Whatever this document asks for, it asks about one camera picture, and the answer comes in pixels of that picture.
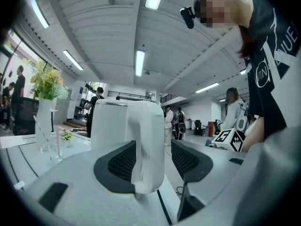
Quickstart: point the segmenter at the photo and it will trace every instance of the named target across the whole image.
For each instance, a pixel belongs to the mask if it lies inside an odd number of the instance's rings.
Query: black mesh panel
[[[136,145],[132,145],[108,162],[108,170],[115,176],[131,182],[132,170],[136,163]]]

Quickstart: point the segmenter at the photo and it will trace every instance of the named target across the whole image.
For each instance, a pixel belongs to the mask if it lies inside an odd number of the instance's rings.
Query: woman
[[[170,109],[170,106],[166,108],[166,117],[165,117],[165,146],[171,146],[171,129],[172,121],[174,119],[174,113]]]
[[[186,115],[185,113],[182,111],[182,108],[178,107],[178,111],[176,113],[176,122],[175,122],[175,131],[176,131],[176,140],[182,140],[183,134],[179,133],[179,123],[185,123],[185,119],[186,119]]]
[[[289,69],[280,55],[296,56],[299,31],[272,0],[195,0],[195,17],[207,27],[238,25],[243,41],[241,57],[248,60],[249,113],[259,116],[243,150],[263,142],[272,133],[286,127],[283,115],[271,91],[279,87]]]
[[[229,88],[227,90],[226,101],[228,103],[228,112],[226,120],[221,124],[221,130],[234,128],[239,117],[244,115],[241,106],[244,102],[239,98],[237,88]]]

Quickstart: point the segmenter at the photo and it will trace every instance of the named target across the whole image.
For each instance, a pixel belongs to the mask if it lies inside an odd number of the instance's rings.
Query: green leaves
[[[72,138],[72,133],[71,132],[63,132],[62,134],[61,134],[61,139],[62,140],[65,140],[65,141],[69,141],[69,140],[71,140],[71,138]]]

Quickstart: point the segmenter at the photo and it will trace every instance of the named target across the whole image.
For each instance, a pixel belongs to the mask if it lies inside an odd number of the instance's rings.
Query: person
[[[9,92],[15,87],[15,83],[11,82],[3,90],[2,101],[4,106],[4,112],[6,113],[5,124],[1,125],[2,129],[7,129],[6,134],[12,134],[12,130],[9,128],[9,118],[10,118],[10,94]]]
[[[25,77],[23,76],[23,66],[20,65],[17,69],[17,81],[15,84],[15,89],[14,92],[11,96],[11,103],[12,104],[17,104],[19,103],[19,98],[23,97],[24,95],[24,86],[25,86]]]
[[[96,104],[96,101],[99,99],[104,99],[103,97],[103,88],[102,87],[98,87],[96,90],[96,96],[93,96],[90,100],[89,103],[86,104],[85,109],[86,110],[90,110],[90,114],[88,116],[87,119],[87,123],[86,123],[86,127],[87,127],[87,137],[91,138],[91,129],[92,129],[92,119],[93,119],[93,112],[94,112],[94,107]]]
[[[300,31],[273,0],[195,0],[195,17],[213,28],[239,26],[243,45],[241,57],[248,61],[249,114],[259,118],[244,140],[243,150],[263,142],[286,127],[271,91],[280,86],[300,46]]]
[[[166,107],[166,117],[165,117],[165,146],[171,146],[171,130],[172,130],[172,122],[174,119],[174,113],[170,109],[168,105]]]
[[[175,131],[176,131],[176,140],[182,140],[183,134],[179,132],[179,123],[185,123],[186,115],[182,111],[182,108],[178,107],[178,111],[176,113],[176,123],[175,123]]]
[[[228,103],[226,120],[220,125],[221,130],[234,128],[239,117],[244,115],[241,107],[245,104],[238,94],[237,88],[229,88],[226,93],[226,102]]]

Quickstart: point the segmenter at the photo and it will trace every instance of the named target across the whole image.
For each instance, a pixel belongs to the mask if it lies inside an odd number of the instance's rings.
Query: yellow flower
[[[30,83],[35,83],[37,81],[37,76],[34,75],[32,76],[32,78],[30,79]]]
[[[63,79],[61,77],[57,77],[56,78],[56,83],[59,84],[59,85],[62,85],[63,84]]]
[[[53,70],[53,71],[51,71],[51,72],[48,73],[48,76],[50,78],[55,78],[55,77],[58,76],[58,74],[59,74],[59,72],[57,70]]]

